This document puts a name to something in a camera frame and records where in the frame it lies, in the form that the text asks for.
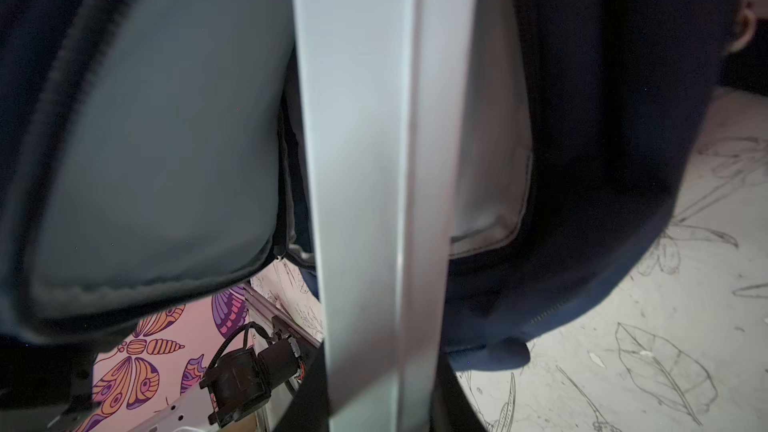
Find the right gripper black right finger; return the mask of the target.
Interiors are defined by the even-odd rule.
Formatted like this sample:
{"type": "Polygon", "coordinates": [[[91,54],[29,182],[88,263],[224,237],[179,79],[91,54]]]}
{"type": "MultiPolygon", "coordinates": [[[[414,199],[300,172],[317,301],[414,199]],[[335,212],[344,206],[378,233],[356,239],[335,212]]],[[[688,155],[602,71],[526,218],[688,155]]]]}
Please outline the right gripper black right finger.
{"type": "Polygon", "coordinates": [[[438,355],[432,395],[431,431],[486,432],[442,352],[438,355]]]}

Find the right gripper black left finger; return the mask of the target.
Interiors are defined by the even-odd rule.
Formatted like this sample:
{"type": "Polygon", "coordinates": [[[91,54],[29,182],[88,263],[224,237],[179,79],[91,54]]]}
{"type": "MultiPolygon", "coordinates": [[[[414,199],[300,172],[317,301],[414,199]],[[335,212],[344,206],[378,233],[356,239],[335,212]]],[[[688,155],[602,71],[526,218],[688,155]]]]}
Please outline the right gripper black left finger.
{"type": "Polygon", "coordinates": [[[273,431],[329,431],[329,400],[324,343],[320,345],[303,383],[273,431]]]}

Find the navy blue student backpack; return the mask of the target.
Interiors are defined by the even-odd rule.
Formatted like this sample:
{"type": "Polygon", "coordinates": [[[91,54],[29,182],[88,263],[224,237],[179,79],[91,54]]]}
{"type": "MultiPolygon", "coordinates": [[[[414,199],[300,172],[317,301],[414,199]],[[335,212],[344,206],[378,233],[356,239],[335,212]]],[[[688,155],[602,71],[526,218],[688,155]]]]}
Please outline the navy blue student backpack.
{"type": "MultiPolygon", "coordinates": [[[[741,1],[476,1],[456,370],[526,364],[661,236],[741,1]]],[[[1,0],[3,375],[86,375],[278,258],[321,303],[293,0],[1,0]]]]}

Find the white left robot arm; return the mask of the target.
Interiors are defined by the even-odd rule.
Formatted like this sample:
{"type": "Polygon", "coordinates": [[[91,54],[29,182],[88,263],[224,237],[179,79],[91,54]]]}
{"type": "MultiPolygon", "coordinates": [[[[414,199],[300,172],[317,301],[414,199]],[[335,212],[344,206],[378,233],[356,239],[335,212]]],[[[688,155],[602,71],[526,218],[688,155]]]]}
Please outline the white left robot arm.
{"type": "Polygon", "coordinates": [[[256,322],[235,329],[214,354],[199,382],[211,399],[210,425],[224,428],[267,405],[285,386],[294,395],[316,349],[290,328],[269,333],[256,322]]]}

